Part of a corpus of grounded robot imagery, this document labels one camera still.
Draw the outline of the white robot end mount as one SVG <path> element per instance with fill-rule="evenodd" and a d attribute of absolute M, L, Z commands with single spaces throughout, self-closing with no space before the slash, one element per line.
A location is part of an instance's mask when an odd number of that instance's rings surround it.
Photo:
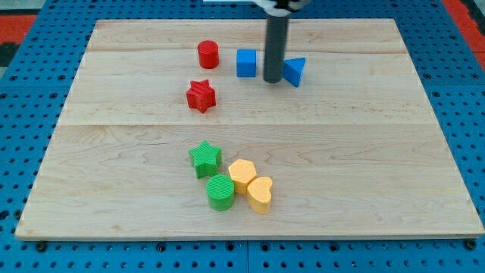
<path fill-rule="evenodd" d="M 252 0 L 252 2 L 270 16 L 287 16 L 300 11 L 310 4 L 311 0 Z"/>

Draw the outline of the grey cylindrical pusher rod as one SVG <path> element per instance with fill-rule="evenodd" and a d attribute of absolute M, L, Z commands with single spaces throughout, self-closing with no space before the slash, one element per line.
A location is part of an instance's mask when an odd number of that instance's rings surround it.
<path fill-rule="evenodd" d="M 283 77 L 289 19 L 290 14 L 267 16 L 263 65 L 263 78 L 267 83 L 278 83 Z"/>

